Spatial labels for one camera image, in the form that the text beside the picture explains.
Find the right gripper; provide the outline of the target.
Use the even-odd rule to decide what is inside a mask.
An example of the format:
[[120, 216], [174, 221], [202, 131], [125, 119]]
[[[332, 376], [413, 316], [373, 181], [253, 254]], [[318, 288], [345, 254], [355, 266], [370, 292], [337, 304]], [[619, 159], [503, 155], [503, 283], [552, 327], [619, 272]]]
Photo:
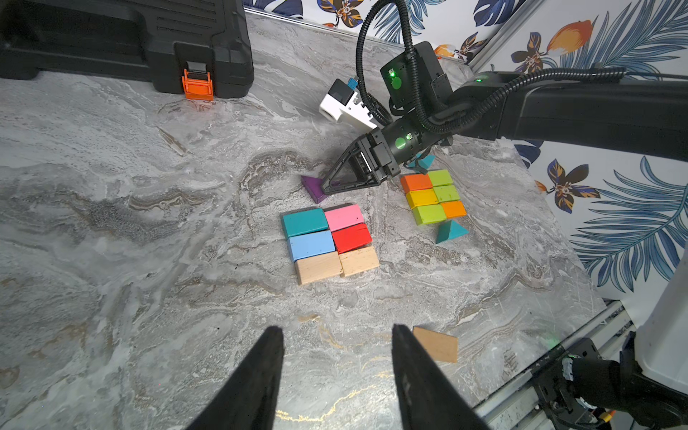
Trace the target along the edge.
[[431, 133], [419, 120], [405, 116], [351, 143], [325, 175], [322, 191], [336, 195], [380, 186], [387, 178], [399, 175], [405, 163], [431, 147], [452, 144], [450, 135]]

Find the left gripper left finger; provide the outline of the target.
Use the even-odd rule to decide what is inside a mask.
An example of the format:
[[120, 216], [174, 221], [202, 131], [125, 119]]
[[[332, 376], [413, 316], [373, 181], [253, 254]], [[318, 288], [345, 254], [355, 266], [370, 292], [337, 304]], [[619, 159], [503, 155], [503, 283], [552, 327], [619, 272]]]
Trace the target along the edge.
[[284, 338], [268, 327], [189, 429], [272, 429], [281, 382]]

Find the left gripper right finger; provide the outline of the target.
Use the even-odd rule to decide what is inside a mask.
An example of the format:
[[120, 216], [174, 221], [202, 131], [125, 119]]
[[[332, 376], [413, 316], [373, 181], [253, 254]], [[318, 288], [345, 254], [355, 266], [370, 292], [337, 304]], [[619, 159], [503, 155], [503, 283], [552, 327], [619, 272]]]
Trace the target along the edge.
[[488, 430], [403, 324], [392, 328], [392, 363], [404, 429]]

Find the orange block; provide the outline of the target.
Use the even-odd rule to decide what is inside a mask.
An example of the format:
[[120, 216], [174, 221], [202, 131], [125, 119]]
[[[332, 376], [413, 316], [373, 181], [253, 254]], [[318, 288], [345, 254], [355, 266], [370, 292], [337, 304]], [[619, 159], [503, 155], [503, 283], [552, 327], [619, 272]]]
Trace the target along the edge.
[[465, 217], [467, 211], [462, 201], [441, 202], [447, 220]]
[[414, 191], [422, 191], [433, 188], [431, 179], [428, 177], [428, 175], [424, 174], [406, 175], [401, 177], [400, 182], [405, 195]]

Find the natural wood triangle block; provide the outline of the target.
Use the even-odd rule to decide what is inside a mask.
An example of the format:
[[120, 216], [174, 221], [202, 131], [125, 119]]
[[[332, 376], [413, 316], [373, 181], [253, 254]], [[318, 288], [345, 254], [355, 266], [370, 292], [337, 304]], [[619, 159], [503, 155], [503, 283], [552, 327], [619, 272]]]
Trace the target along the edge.
[[458, 339], [456, 337], [418, 326], [414, 326], [412, 332], [433, 360], [445, 363], [457, 362]]

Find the purple triangle block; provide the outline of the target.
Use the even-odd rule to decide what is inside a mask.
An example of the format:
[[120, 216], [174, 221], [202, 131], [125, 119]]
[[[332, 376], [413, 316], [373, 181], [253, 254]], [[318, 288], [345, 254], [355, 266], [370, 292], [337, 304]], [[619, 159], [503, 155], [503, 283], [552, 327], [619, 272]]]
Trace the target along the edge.
[[310, 195], [310, 197], [312, 198], [312, 200], [316, 204], [320, 204], [329, 197], [329, 195], [326, 195], [326, 193], [324, 193], [324, 191], [322, 190], [322, 179], [318, 177], [301, 176], [301, 182], [308, 194]]

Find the yellow block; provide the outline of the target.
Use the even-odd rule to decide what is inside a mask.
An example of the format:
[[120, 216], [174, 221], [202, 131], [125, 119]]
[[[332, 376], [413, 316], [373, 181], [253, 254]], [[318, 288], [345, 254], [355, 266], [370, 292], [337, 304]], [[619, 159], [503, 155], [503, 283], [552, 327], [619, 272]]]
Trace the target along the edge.
[[414, 210], [421, 206], [430, 206], [439, 204], [435, 190], [433, 188], [409, 191], [406, 194], [408, 205], [410, 209]]

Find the pink block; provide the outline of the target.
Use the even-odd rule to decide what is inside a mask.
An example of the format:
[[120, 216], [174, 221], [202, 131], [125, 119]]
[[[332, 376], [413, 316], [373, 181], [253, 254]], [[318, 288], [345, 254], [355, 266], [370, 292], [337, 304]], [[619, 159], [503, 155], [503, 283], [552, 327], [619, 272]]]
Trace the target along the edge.
[[350, 204], [324, 213], [329, 230], [334, 232], [364, 223], [364, 216], [357, 204]]

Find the lime green block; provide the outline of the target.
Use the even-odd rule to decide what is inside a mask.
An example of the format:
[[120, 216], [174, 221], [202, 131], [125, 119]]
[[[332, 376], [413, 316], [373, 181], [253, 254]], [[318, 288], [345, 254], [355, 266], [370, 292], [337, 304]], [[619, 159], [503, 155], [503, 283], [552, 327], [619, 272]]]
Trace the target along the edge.
[[444, 208], [441, 204], [417, 206], [411, 210], [417, 225], [430, 225], [447, 220]]
[[435, 186], [433, 188], [437, 201], [440, 204], [444, 202], [456, 202], [460, 200], [460, 195], [453, 185]]

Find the red block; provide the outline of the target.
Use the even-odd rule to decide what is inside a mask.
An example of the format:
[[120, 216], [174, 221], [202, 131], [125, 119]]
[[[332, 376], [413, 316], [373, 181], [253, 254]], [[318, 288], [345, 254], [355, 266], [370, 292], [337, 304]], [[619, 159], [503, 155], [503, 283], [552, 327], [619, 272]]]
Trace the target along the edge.
[[365, 223], [339, 229], [331, 233], [335, 248], [339, 254], [365, 247], [372, 243], [372, 237]]

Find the small teal block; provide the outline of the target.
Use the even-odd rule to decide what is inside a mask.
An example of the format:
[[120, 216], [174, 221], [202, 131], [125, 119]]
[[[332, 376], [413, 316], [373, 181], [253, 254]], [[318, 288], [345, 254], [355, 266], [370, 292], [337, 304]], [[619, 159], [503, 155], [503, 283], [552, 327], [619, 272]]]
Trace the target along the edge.
[[446, 220], [439, 225], [435, 243], [441, 244], [469, 234], [456, 220]]

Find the light blue block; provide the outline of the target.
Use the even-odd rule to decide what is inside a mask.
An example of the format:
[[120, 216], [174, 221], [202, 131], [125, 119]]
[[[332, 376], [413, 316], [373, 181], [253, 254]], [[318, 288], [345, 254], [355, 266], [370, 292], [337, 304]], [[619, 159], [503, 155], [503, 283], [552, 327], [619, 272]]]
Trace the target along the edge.
[[288, 239], [288, 247], [294, 262], [336, 251], [333, 236], [329, 230], [293, 236]]

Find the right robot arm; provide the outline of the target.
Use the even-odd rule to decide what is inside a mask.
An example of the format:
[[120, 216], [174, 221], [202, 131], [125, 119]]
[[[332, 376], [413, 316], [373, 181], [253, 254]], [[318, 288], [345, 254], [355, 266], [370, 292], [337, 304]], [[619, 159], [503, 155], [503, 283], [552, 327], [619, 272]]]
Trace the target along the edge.
[[573, 56], [569, 67], [538, 66], [539, 37], [532, 36], [516, 57], [518, 71], [479, 73], [458, 89], [428, 44], [413, 42], [406, 3], [395, 8], [404, 48], [381, 70], [389, 102], [370, 96], [357, 59], [357, 93], [378, 127], [342, 153], [322, 182], [324, 194], [379, 186], [457, 135], [686, 160], [687, 79], [649, 64], [650, 57], [686, 46], [686, 2], [642, 1], [638, 23], [606, 25], [593, 42], [584, 39], [583, 23], [562, 30], [552, 45]]

